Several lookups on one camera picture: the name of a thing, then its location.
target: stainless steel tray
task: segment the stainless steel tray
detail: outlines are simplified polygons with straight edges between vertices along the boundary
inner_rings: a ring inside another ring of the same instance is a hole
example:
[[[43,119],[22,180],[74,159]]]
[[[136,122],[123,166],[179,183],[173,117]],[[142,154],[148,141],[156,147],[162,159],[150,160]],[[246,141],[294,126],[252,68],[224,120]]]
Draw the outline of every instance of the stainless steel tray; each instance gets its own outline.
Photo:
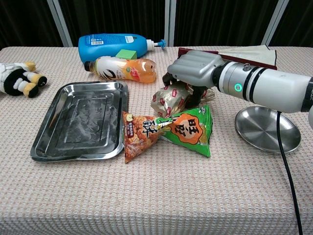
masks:
[[[121,82],[71,83],[60,88],[42,122],[30,155],[40,162],[108,159],[124,147]]]
[[[277,130],[277,112],[266,107],[242,109],[235,118],[238,134],[248,143],[267,152],[280,153]],[[296,150],[301,143],[298,127],[285,115],[280,116],[280,135],[284,152]]]

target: tablecloth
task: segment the tablecloth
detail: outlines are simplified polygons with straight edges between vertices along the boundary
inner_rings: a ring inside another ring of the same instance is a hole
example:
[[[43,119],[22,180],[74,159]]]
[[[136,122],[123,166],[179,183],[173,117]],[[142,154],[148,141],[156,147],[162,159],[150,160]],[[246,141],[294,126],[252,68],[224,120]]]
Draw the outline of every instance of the tablecloth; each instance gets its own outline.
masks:
[[[225,47],[190,47],[217,50]],[[313,75],[313,48],[272,47],[279,70]],[[127,81],[129,111],[155,114],[152,95],[163,86],[178,47],[155,48],[153,84]],[[124,152],[105,161],[40,163],[30,149],[56,94],[71,82],[98,81],[76,47],[8,47],[1,62],[36,62],[48,78],[30,99],[0,94],[0,234],[296,234],[291,190],[282,158],[256,149],[235,131],[236,114],[253,106],[216,92],[210,101],[211,157],[158,141],[129,164]],[[300,147],[287,154],[304,234],[313,233],[313,130],[307,113],[287,115]]]

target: barcode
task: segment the barcode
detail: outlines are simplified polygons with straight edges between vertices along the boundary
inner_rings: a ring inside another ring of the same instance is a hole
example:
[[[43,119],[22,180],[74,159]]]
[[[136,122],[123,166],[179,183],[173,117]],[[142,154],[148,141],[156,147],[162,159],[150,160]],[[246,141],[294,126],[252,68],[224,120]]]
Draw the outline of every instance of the barcode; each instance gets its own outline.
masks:
[[[91,45],[94,46],[94,45],[102,45],[103,44],[103,41],[95,41],[95,42],[91,42]]]

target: black curtain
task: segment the black curtain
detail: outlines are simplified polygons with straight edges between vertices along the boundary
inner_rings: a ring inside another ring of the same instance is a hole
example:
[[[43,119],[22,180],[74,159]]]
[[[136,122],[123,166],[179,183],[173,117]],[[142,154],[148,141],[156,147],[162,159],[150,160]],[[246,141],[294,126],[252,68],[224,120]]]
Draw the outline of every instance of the black curtain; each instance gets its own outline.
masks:
[[[277,2],[178,0],[174,45],[260,45]]]
[[[313,0],[290,0],[269,44],[313,47]]]
[[[0,1],[0,48],[62,47],[46,0]]]
[[[74,46],[95,33],[135,33],[164,38],[165,0],[59,0]]]

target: plush toy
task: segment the plush toy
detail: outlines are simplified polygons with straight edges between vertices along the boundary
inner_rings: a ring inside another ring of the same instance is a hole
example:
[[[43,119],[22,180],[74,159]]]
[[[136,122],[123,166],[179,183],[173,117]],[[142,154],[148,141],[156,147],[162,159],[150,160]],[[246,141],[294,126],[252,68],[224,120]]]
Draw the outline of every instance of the plush toy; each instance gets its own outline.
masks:
[[[24,94],[35,97],[39,89],[47,83],[47,78],[34,73],[34,62],[0,63],[0,91],[10,95]]]

